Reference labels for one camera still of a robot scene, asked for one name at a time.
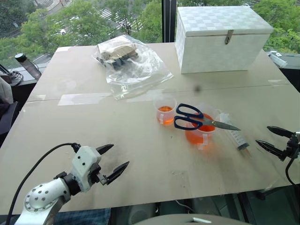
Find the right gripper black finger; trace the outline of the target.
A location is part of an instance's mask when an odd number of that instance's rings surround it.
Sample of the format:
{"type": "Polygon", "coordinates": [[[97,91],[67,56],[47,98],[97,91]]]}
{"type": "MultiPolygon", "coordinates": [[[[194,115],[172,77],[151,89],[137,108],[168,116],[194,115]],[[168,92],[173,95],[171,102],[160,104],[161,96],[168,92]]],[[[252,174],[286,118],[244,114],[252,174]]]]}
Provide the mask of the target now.
{"type": "Polygon", "coordinates": [[[256,139],[255,141],[260,147],[265,149],[267,152],[277,156],[279,159],[285,159],[287,157],[284,151],[277,149],[274,145],[262,140],[256,139]]]}
{"type": "Polygon", "coordinates": [[[284,128],[281,128],[281,127],[276,127],[276,126],[267,126],[267,129],[269,131],[271,131],[272,133],[274,134],[277,134],[279,136],[284,136],[284,137],[287,137],[287,138],[291,138],[293,136],[293,132],[289,131],[289,130],[286,130],[284,128]]]}

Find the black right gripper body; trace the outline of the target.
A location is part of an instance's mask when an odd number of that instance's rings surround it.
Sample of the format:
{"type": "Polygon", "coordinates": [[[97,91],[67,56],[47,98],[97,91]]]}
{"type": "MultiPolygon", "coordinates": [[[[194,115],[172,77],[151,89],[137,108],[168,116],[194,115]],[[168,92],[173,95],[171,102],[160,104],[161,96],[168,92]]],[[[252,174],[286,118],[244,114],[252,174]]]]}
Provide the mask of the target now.
{"type": "Polygon", "coordinates": [[[300,133],[299,132],[294,132],[293,136],[291,138],[289,138],[284,152],[286,153],[287,158],[295,159],[298,157],[298,154],[300,152],[300,133]]]}

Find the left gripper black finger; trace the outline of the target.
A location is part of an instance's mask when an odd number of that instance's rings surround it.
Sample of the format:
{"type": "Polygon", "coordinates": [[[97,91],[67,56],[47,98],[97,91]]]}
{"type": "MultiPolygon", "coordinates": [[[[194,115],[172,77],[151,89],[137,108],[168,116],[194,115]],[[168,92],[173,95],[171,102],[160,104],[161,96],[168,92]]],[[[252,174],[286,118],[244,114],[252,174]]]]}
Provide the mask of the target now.
{"type": "Polygon", "coordinates": [[[96,150],[100,155],[105,154],[109,149],[111,149],[114,145],[113,144],[106,144],[100,147],[97,147],[96,150]]]}
{"type": "Polygon", "coordinates": [[[120,166],[118,166],[117,168],[115,168],[112,172],[112,174],[110,174],[109,176],[106,177],[106,185],[109,185],[110,183],[112,183],[114,180],[116,180],[126,169],[126,167],[128,166],[129,161],[121,164],[120,166]]]}

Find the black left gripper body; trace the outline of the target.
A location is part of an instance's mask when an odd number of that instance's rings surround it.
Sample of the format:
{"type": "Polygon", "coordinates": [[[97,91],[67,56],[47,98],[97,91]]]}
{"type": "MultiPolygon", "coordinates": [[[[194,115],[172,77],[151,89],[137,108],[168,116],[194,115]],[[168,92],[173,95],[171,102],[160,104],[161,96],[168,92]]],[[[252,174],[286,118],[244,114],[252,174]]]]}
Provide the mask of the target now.
{"type": "Polygon", "coordinates": [[[102,185],[108,184],[108,179],[105,175],[100,173],[101,167],[99,164],[94,163],[90,168],[90,185],[94,185],[95,183],[101,183],[102,185]]]}

